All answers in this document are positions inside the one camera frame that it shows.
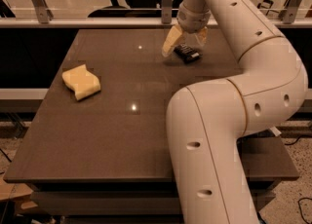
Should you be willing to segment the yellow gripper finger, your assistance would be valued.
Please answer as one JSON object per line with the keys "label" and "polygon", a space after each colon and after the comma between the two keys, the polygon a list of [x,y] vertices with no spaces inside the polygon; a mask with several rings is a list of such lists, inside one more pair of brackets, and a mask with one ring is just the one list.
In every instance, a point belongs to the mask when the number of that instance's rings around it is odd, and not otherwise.
{"label": "yellow gripper finger", "polygon": [[164,57],[169,56],[173,52],[175,46],[178,45],[182,39],[183,29],[178,24],[176,24],[170,29],[167,35],[167,38],[162,47],[162,55]]}
{"label": "yellow gripper finger", "polygon": [[208,28],[203,27],[200,31],[195,33],[196,40],[200,46],[204,46],[207,42]]}

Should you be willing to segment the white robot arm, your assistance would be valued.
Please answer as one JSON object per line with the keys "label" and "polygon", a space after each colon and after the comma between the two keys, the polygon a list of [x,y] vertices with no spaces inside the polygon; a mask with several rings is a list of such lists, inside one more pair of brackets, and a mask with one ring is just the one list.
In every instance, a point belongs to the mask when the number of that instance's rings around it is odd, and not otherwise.
{"label": "white robot arm", "polygon": [[258,224],[236,141],[295,113],[307,73],[283,33],[250,0],[183,0],[164,43],[168,56],[186,33],[205,43],[217,21],[241,74],[195,83],[171,98],[167,137],[185,224]]}

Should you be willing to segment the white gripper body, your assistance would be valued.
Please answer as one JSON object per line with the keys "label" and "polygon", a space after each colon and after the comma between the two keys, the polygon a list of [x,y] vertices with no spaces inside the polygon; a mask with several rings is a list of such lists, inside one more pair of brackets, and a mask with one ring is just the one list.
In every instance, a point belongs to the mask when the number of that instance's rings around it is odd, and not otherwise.
{"label": "white gripper body", "polygon": [[196,33],[203,29],[211,16],[207,4],[186,5],[182,2],[177,13],[179,26],[187,33]]}

